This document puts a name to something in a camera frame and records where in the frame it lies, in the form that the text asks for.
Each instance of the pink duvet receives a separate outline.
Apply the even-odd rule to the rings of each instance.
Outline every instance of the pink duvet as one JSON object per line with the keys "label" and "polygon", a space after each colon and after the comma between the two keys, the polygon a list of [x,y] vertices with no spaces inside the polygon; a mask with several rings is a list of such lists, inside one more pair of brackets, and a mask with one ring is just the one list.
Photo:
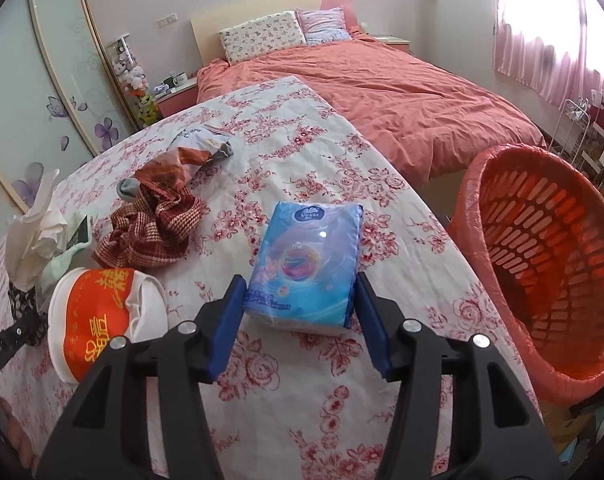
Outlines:
{"label": "pink duvet", "polygon": [[296,75],[351,123],[416,189],[468,167],[486,148],[543,144],[506,99],[363,34],[353,41],[274,52],[197,73],[198,103]]}

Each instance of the electrical outlet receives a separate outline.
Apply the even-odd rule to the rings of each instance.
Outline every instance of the electrical outlet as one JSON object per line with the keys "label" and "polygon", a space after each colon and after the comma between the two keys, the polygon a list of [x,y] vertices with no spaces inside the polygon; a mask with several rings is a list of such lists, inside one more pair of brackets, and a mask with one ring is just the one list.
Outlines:
{"label": "electrical outlet", "polygon": [[171,23],[175,23],[178,21],[178,15],[175,14],[175,12],[173,12],[172,14],[169,14],[168,16],[164,16],[161,20],[157,20],[155,23],[157,23],[157,26],[159,28],[163,28],[166,27],[166,25],[170,25]]}

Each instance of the white floral sheet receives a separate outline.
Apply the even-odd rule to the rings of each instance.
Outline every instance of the white floral sheet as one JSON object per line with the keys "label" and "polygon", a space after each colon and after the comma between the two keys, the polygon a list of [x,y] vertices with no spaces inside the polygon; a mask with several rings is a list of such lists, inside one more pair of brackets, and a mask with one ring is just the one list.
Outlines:
{"label": "white floral sheet", "polygon": [[[492,302],[424,202],[355,128],[294,76],[240,89],[172,116],[117,144],[61,183],[63,212],[99,210],[110,228],[121,205],[115,183],[163,152],[175,135],[208,123],[234,135],[235,154],[191,184],[208,205],[189,252],[156,272],[169,324],[192,319],[223,295],[231,277],[251,276],[278,200],[359,202],[365,209],[360,267],[376,293],[395,299],[441,335],[490,336],[534,398],[527,373]],[[12,321],[0,243],[0,329]],[[398,385],[372,367],[361,330],[328,337],[275,332],[243,319],[227,370],[202,387],[211,434],[227,479],[372,479],[393,417]],[[72,394],[46,345],[24,348],[0,375],[0,394],[41,452]],[[443,380],[434,471],[447,465],[451,382]],[[157,388],[149,387],[150,445],[165,472]]]}

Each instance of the blue tissue package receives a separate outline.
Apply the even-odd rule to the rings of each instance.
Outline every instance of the blue tissue package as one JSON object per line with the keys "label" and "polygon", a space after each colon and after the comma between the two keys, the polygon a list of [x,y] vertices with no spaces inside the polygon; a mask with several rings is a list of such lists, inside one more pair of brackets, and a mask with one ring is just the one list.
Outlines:
{"label": "blue tissue package", "polygon": [[362,217],[359,204],[279,202],[259,247],[246,313],[281,330],[346,332]]}

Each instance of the printed pillow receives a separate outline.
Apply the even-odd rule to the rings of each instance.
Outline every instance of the printed pillow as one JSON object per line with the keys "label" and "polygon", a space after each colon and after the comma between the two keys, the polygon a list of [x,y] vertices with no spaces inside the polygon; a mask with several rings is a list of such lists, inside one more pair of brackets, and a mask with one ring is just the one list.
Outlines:
{"label": "printed pillow", "polygon": [[276,50],[306,44],[292,10],[224,28],[219,35],[226,59],[232,65]]}
{"label": "printed pillow", "polygon": [[341,7],[329,10],[296,9],[295,15],[308,45],[352,39],[346,30],[344,9]]}

